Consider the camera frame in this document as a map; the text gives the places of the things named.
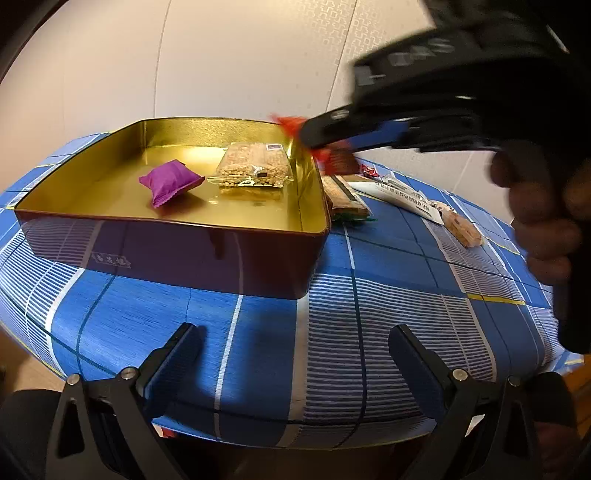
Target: white snack wrapper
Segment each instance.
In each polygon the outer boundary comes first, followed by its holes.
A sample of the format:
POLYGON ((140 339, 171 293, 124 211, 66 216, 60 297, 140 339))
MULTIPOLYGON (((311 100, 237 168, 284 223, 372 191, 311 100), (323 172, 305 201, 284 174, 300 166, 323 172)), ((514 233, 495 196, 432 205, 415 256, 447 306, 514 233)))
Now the white snack wrapper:
POLYGON ((376 181, 350 181, 349 185, 358 192, 392 203, 427 220, 443 225, 439 210, 432 207, 428 200, 424 199, 424 196, 416 192, 416 190, 413 190, 414 194, 412 194, 411 192, 402 191, 391 184, 386 185, 376 181))

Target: blue checkered tablecloth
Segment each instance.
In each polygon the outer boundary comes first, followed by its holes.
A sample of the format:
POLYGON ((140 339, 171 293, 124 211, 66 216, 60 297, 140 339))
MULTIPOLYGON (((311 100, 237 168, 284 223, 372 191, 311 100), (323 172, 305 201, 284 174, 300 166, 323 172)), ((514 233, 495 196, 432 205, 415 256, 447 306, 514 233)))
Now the blue checkered tablecloth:
MULTIPOLYGON (((465 249, 435 223, 367 199, 376 222, 335 225, 300 300, 133 280, 37 258, 12 209, 46 175, 106 134, 76 139, 0 195, 0 319, 61 377, 140 365, 183 322, 204 350, 156 423, 251 446, 334 448, 428 432, 388 353, 406 323, 453 367, 482 380, 582 360, 558 344, 551 290, 527 271, 511 227, 454 194, 395 175, 446 202, 488 238, 465 249)), ((381 174, 389 170, 375 166, 381 174)))

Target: white wall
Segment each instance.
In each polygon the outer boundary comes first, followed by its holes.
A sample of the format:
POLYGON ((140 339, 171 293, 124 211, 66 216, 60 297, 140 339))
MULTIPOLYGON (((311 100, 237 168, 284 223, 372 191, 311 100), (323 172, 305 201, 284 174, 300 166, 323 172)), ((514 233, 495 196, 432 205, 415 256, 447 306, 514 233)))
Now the white wall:
MULTIPOLYGON (((0 190, 68 140, 142 118, 336 108, 351 60, 430 27, 420 0, 69 0, 0 84, 0 190)), ((511 218, 487 154, 364 156, 511 218)))

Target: wrapped candy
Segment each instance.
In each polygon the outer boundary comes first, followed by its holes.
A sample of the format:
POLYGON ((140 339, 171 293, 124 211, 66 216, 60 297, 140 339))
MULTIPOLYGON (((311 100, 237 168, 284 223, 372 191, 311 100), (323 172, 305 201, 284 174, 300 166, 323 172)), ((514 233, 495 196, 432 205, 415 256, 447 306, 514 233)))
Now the wrapped candy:
MULTIPOLYGON (((271 115, 271 117, 292 138, 299 137, 301 127, 307 120, 303 116, 271 115)), ((354 175, 359 173, 359 163, 345 140, 312 150, 311 153, 314 159, 323 166, 325 175, 354 175)))
POLYGON ((205 177, 189 170, 184 163, 171 160, 154 168, 139 178, 139 182, 152 190, 152 206, 160 207, 171 198, 195 187, 199 187, 205 177))

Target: table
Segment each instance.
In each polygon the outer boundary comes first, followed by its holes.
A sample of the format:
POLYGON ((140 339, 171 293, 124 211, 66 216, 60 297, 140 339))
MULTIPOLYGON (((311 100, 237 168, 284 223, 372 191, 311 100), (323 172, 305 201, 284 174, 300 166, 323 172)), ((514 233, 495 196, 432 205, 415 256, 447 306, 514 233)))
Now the table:
POLYGON ((527 271, 511 227, 397 172, 472 221, 486 244, 465 249, 444 227, 367 199, 377 221, 333 226, 300 300, 157 284, 35 257, 12 209, 105 135, 73 140, 0 195, 0 319, 56 374, 87 380, 140 365, 183 322, 201 326, 203 351, 166 415, 155 419, 163 427, 312 449, 425 434, 433 422, 421 416, 388 353, 388 332, 402 322, 449 367, 480 380, 582 362, 558 344, 551 289, 527 271))

